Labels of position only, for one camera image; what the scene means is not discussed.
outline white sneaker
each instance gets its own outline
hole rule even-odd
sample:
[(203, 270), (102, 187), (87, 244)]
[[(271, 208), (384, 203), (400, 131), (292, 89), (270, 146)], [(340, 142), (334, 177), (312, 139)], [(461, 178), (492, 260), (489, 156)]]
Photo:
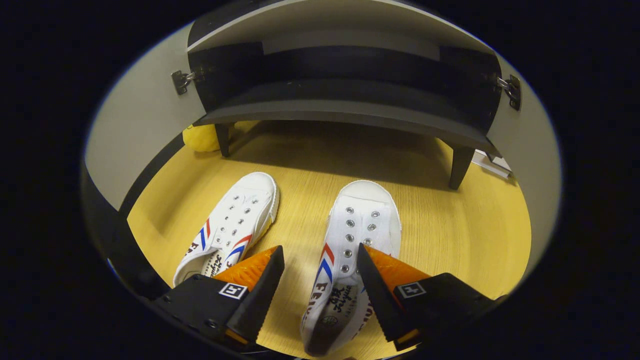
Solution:
[(222, 197), (196, 235), (173, 277), (173, 287), (194, 274), (214, 277), (244, 258), (276, 220), (280, 193), (273, 178), (252, 172)]
[(351, 341), (373, 314), (356, 269), (358, 245), (365, 243), (397, 258), (400, 216), (391, 194), (366, 180), (338, 194), (329, 213), (314, 287), (300, 324), (305, 351), (324, 356)]

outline red stripe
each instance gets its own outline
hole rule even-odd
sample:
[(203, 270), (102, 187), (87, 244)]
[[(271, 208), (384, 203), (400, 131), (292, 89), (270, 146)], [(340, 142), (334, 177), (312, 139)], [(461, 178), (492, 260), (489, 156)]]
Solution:
[(240, 243), (243, 243), (243, 242), (245, 242), (245, 241), (249, 241), (249, 240), (251, 240), (251, 237), (252, 237), (252, 236), (253, 236), (253, 235), (247, 235), (247, 236), (245, 236), (244, 238), (242, 238), (242, 240), (240, 240), (239, 242), (237, 242), (237, 243), (234, 245), (234, 247), (238, 246)]
[(322, 252), (326, 252), (327, 255), (329, 255), (329, 258), (331, 259), (331, 264), (333, 264), (333, 252), (331, 251), (331, 248), (329, 248), (329, 244), (325, 243), (324, 244), (324, 248), (322, 249)]

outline metal hinge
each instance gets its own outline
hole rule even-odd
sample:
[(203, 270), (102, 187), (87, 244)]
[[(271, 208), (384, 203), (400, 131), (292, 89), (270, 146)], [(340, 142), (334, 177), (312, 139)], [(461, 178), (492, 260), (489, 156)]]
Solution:
[(511, 79), (503, 80), (499, 76), (496, 76), (496, 88), (498, 86), (503, 88), (509, 96), (509, 105), (517, 111), (520, 111), (520, 104), (522, 102), (522, 95), (520, 93), (520, 79), (513, 75), (510, 75)]
[(210, 66), (207, 68), (201, 66), (189, 74), (183, 74), (182, 71), (178, 70), (171, 74), (173, 87), (175, 87), (175, 91), (178, 93), (178, 95), (182, 95), (187, 92), (187, 85), (189, 85), (192, 80), (196, 83), (199, 83), (205, 80), (205, 75), (212, 74), (214, 71), (216, 71), (215, 66)]

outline blue stripe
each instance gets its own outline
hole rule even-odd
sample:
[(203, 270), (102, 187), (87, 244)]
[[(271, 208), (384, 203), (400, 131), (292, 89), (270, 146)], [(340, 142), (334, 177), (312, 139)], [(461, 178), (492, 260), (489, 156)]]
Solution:
[(202, 250), (204, 251), (204, 227), (200, 229), (200, 241), (202, 241)]
[(227, 256), (227, 258), (225, 259), (225, 261), (227, 261), (228, 258), (231, 257), (231, 255), (235, 254), (236, 252), (240, 253), (240, 256), (238, 257), (238, 260), (240, 260), (240, 258), (242, 257), (242, 251), (244, 251), (244, 245), (240, 246), (239, 248), (237, 248), (236, 250), (233, 250), (229, 256)]
[(326, 260), (322, 259), (320, 267), (318, 268), (318, 273), (316, 274), (316, 279), (314, 280), (314, 284), (318, 280), (318, 276), (320, 276), (320, 270), (322, 269), (324, 269), (326, 274), (329, 275), (329, 281), (333, 282), (333, 277), (331, 276), (331, 268), (329, 267), (329, 264), (326, 263)]

